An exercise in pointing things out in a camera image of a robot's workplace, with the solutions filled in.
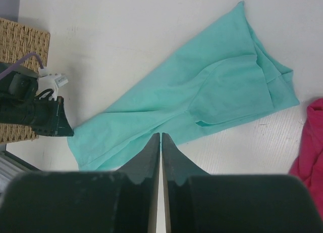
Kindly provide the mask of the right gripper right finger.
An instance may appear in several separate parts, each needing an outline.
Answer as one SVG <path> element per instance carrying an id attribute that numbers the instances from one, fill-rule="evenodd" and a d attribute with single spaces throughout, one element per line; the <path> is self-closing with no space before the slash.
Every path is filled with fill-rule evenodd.
<path id="1" fill-rule="evenodd" d="M 211 175 L 163 133 L 167 232 L 322 232 L 307 189 L 281 174 Z"/>

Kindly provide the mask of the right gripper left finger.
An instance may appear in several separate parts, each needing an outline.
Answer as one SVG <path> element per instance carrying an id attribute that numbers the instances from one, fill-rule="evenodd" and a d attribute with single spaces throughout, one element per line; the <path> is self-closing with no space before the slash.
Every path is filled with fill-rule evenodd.
<path id="1" fill-rule="evenodd" d="M 1 196 L 1 232 L 155 232 L 160 135 L 115 171 L 16 176 Z"/>

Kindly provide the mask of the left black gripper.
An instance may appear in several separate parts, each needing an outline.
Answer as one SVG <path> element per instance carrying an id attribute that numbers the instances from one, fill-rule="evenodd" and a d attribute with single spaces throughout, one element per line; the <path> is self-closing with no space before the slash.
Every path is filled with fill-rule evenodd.
<path id="1" fill-rule="evenodd" d="M 74 135 L 64 109 L 64 98 L 49 99 L 52 89 L 38 91 L 38 74 L 17 66 L 9 74 L 10 63 L 1 62 L 1 124 L 30 126 L 41 136 Z"/>

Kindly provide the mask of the teal t shirt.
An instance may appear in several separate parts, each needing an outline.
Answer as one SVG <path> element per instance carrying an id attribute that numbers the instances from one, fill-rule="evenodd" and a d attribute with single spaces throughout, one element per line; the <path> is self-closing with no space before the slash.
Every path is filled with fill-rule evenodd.
<path id="1" fill-rule="evenodd" d="M 265 50 L 239 2 L 76 127 L 68 146 L 80 170 L 114 169 L 155 133 L 180 145 L 297 106 L 292 78 L 292 69 Z"/>

